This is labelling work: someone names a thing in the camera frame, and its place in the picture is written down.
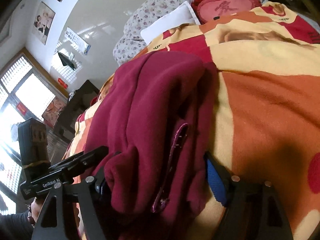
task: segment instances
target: bed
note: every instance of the bed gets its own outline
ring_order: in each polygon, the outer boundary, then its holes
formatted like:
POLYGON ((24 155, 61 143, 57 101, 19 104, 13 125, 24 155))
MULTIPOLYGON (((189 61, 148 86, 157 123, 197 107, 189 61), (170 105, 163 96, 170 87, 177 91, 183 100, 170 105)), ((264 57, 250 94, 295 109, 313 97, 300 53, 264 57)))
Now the bed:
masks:
POLYGON ((113 56, 118 65, 132 59, 146 47, 140 36, 141 30, 149 27, 157 19, 172 12, 183 2, 192 3, 193 0, 147 0, 129 18, 124 26, 124 35, 113 50, 113 56))
MULTIPOLYGON (((319 33, 295 12, 267 2, 205 25, 167 30, 135 56, 182 51, 217 67, 208 149, 241 179, 272 182, 294 240, 309 239, 320 222, 319 40, 319 33)), ((119 69, 130 69, 134 62, 119 69)), ((78 118, 67 157, 85 149, 95 112, 121 80, 116 75, 78 118)), ((188 240, 210 240, 225 210, 209 188, 207 193, 188 240)))

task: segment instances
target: window lattice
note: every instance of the window lattice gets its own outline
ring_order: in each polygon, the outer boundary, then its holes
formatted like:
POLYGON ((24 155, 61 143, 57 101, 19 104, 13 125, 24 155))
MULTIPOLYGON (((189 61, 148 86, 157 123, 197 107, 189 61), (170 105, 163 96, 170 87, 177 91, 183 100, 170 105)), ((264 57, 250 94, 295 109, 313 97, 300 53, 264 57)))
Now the window lattice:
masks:
POLYGON ((16 213, 16 204, 0 191, 0 214, 10 215, 16 213))
POLYGON ((9 93, 23 79, 23 77, 32 69, 30 63, 22 56, 1 78, 2 83, 9 93))
POLYGON ((0 85, 0 108, 8 98, 8 93, 4 90, 3 86, 0 85))

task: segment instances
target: window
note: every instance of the window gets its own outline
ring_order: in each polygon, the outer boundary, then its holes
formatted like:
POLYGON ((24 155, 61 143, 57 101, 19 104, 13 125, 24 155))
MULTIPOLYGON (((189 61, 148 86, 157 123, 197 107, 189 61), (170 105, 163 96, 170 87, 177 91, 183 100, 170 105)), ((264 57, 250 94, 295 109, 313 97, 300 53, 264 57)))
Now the window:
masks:
POLYGON ((21 85, 16 96, 41 121, 43 121, 42 114, 55 98, 55 95, 34 74, 21 85))
POLYGON ((32 66, 24 52, 0 75, 0 213, 16 212, 22 171, 17 126, 42 114, 55 98, 53 88, 32 66))
POLYGON ((0 191, 0 213, 1 215, 9 215, 16 213, 15 202, 8 198, 2 191, 0 191))
POLYGON ((22 56, 11 68, 3 75, 1 82, 4 84, 9 93, 18 85, 21 79, 32 69, 32 66, 22 56))

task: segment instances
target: human hand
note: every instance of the human hand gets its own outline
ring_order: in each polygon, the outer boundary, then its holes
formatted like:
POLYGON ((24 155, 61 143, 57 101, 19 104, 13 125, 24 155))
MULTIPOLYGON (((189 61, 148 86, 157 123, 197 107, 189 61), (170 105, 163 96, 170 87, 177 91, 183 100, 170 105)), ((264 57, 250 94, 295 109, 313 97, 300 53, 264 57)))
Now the human hand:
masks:
POLYGON ((41 199, 41 198, 35 198, 31 203, 29 207, 28 221, 32 225, 35 225, 35 223, 37 222, 43 203, 44 203, 44 199, 41 199))
MULTIPOLYGON (((33 202, 31 203, 31 206, 30 206, 30 209, 29 209, 29 213, 28 213, 28 221, 32 225, 36 224, 44 201, 45 201, 45 199, 35 198, 33 200, 33 202)), ((74 212, 75 219, 76 219, 76 225, 77 225, 77 227, 79 227, 80 218, 78 217, 79 210, 78 210, 78 208, 76 206, 76 203, 73 204, 73 212, 74 212)))

